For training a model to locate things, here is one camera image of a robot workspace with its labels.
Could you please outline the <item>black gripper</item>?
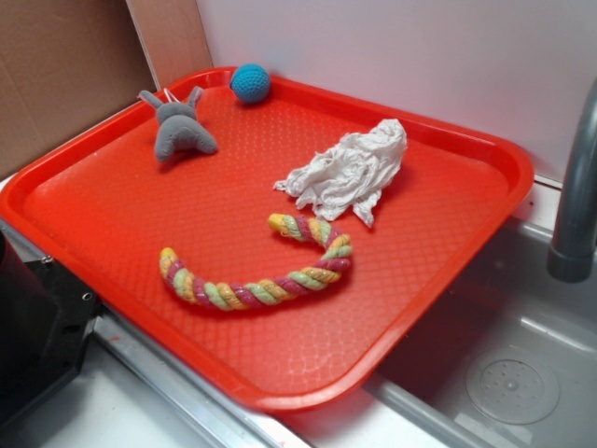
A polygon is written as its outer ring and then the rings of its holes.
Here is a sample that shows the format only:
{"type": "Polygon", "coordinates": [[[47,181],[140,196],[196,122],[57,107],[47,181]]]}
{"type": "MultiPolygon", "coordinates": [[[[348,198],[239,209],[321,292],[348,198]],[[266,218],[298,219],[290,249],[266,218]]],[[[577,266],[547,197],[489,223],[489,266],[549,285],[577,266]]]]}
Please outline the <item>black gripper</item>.
{"type": "Polygon", "coordinates": [[[81,371],[98,298],[57,260],[25,262],[1,237],[1,424],[81,371]]]}

